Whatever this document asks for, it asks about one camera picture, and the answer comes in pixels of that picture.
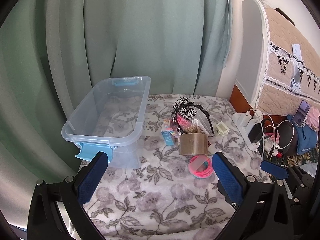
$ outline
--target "clear plastic storage box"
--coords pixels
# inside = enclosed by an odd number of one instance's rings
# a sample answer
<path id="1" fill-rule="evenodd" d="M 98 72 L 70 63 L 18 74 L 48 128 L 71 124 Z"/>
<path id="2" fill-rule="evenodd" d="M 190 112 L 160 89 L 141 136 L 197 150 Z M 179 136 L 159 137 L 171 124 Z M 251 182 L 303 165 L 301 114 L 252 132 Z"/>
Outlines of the clear plastic storage box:
<path id="1" fill-rule="evenodd" d="M 76 157 L 91 161 L 102 151 L 111 167 L 140 167 L 150 82 L 150 77 L 136 76 L 109 78 L 94 86 L 61 131 L 80 148 Z"/>

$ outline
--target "white cable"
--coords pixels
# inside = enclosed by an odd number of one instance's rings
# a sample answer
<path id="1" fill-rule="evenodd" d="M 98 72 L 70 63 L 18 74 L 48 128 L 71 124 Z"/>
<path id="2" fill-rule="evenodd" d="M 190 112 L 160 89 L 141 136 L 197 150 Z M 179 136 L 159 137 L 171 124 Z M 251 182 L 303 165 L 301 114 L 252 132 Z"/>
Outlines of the white cable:
<path id="1" fill-rule="evenodd" d="M 261 125 L 261 131 L 262 131 L 262 160 L 263 160 L 263 153 L 264 153 L 264 132 L 263 132 L 263 126 L 262 126 L 262 122 L 260 120 L 261 116 L 258 116 L 258 114 L 256 113 L 256 110 L 254 109 L 250 109 L 252 111 L 254 111 L 255 115 L 258 117 L 259 121 L 260 121 L 260 125 Z"/>
<path id="2" fill-rule="evenodd" d="M 268 128 L 269 126 L 271 126 L 271 127 L 273 128 L 273 126 L 272 126 L 271 124 L 269 124 L 269 125 L 267 125 L 267 126 L 265 127 L 265 129 Z"/>
<path id="3" fill-rule="evenodd" d="M 284 121 L 282 121 L 280 124 L 278 124 L 278 127 L 279 127 L 279 125 L 281 125 L 281 124 L 282 124 L 283 122 L 285 122 L 285 121 L 290 122 L 289 120 L 284 120 Z M 292 140 L 293 140 L 293 136 L 294 136 L 294 126 L 293 126 L 293 123 L 292 123 L 292 122 L 290 122 L 290 123 L 292 124 L 292 138 L 291 138 L 290 142 L 289 142 L 286 146 L 284 146 L 284 147 L 282 147 L 282 148 L 276 148 L 276 149 L 278 149 L 278 150 L 281 150 L 281 149 L 286 148 L 286 147 L 292 142 Z"/>
<path id="4" fill-rule="evenodd" d="M 274 131 L 274 135 L 275 135 L 275 140 L 273 141 L 273 146 L 272 146 L 272 147 L 273 147 L 273 149 L 275 149 L 276 140 L 277 140 L 277 138 L 276 138 L 276 136 L 277 136 L 277 133 L 276 133 L 276 127 L 275 127 L 275 124 L 274 124 L 274 122 L 273 122 L 273 120 L 272 120 L 271 116 L 270 116 L 270 115 L 268 115 L 268 114 L 266 114 L 266 116 L 270 117 L 271 122 L 272 122 L 273 131 Z M 270 150 L 268 151 L 267 159 L 269 158 L 269 154 L 270 154 L 270 151 L 271 151 L 272 147 L 271 147 L 271 148 L 270 148 Z"/>

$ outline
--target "phone screen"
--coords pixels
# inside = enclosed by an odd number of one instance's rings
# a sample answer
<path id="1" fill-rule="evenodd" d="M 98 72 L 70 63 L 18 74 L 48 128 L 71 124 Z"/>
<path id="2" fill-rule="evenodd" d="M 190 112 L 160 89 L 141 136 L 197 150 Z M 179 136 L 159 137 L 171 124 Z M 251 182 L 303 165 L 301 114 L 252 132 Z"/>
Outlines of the phone screen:
<path id="1" fill-rule="evenodd" d="M 297 112 L 294 114 L 292 120 L 298 125 L 302 125 L 303 121 L 305 120 L 308 112 L 309 112 L 309 109 L 310 109 L 310 105 L 302 100 L 302 102 L 300 103 L 300 106 L 297 110 Z"/>

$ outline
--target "black charger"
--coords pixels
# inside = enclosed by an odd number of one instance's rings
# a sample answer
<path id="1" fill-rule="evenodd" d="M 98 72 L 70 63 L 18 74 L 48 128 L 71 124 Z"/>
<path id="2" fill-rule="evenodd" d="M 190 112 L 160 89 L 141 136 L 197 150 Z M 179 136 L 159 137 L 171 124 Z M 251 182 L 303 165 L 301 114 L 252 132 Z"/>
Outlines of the black charger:
<path id="1" fill-rule="evenodd" d="M 264 119 L 261 121 L 262 126 L 264 126 L 265 121 L 270 120 L 270 118 Z M 248 138 L 250 140 L 251 143 L 256 143 L 258 141 L 261 140 L 263 134 L 266 132 L 266 129 L 263 128 L 263 130 L 261 130 L 261 124 L 260 123 L 256 123 L 253 127 L 252 130 L 249 132 L 248 134 Z"/>

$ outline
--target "charger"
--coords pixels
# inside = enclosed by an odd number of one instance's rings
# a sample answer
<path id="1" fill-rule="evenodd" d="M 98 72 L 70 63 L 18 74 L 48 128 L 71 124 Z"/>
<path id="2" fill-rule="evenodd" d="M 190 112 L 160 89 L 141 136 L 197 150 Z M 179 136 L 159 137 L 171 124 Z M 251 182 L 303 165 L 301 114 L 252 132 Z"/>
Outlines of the charger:
<path id="1" fill-rule="evenodd" d="M 265 129 L 261 130 L 260 123 L 256 123 L 252 130 L 248 134 L 248 138 L 251 143 L 256 143 L 261 140 L 263 134 L 265 133 Z"/>

